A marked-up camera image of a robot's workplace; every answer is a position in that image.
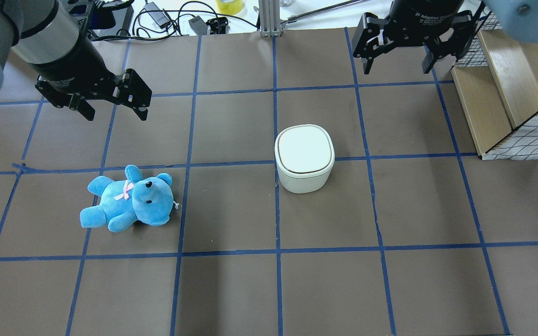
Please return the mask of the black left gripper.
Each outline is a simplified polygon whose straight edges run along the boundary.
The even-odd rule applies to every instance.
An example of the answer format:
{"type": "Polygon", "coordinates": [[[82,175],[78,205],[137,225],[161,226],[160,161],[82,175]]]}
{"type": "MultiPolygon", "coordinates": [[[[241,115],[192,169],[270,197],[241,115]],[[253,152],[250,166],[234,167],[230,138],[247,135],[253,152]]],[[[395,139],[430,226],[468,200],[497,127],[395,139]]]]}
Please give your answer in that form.
{"type": "Polygon", "coordinates": [[[133,110],[146,121],[152,90],[136,70],[111,72],[73,18],[47,18],[11,47],[38,75],[34,88],[56,108],[67,107],[94,121],[95,109],[81,96],[96,85],[98,98],[133,110]]]}

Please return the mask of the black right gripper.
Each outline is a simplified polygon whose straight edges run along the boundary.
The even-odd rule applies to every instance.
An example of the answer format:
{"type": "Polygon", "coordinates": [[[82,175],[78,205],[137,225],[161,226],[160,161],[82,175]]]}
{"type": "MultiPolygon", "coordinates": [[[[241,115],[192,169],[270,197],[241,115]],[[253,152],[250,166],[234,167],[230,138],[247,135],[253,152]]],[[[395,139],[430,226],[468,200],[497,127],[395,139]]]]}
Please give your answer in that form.
{"type": "Polygon", "coordinates": [[[424,74],[448,55],[460,60],[472,44],[477,24],[471,11],[459,12],[462,4],[462,0],[395,0],[385,19],[365,12],[352,38],[353,57],[362,60],[365,75],[378,56],[393,50],[393,42],[399,47],[425,43],[424,74]],[[439,36],[449,28],[452,34],[442,41],[439,36]]]}

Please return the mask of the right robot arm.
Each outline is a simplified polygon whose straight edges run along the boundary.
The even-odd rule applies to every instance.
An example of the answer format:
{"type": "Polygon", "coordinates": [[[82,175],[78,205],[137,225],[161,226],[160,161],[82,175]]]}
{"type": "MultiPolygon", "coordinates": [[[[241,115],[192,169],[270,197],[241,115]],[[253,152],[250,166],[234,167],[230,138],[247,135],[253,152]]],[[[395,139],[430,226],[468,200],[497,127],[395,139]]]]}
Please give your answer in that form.
{"type": "Polygon", "coordinates": [[[461,0],[395,0],[380,19],[364,13],[352,38],[353,57],[371,72],[374,60],[393,49],[427,47],[421,62],[424,74],[446,56],[462,59],[476,36],[484,9],[495,15],[514,40],[538,43],[538,0],[483,0],[476,13],[461,11],[461,0]]]}

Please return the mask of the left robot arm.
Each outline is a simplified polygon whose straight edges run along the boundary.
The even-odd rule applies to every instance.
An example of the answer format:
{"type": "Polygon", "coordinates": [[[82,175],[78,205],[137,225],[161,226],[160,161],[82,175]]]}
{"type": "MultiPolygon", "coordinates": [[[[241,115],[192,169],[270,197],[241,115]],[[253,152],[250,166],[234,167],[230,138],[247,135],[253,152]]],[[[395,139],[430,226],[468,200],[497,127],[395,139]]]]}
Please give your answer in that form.
{"type": "Polygon", "coordinates": [[[39,93],[56,108],[69,108],[88,121],[89,100],[132,109],[145,121],[152,91],[135,70],[111,72],[92,44],[92,30],[116,25],[114,11],[132,2],[117,0],[0,0],[0,90],[9,53],[38,74],[39,93]]]}

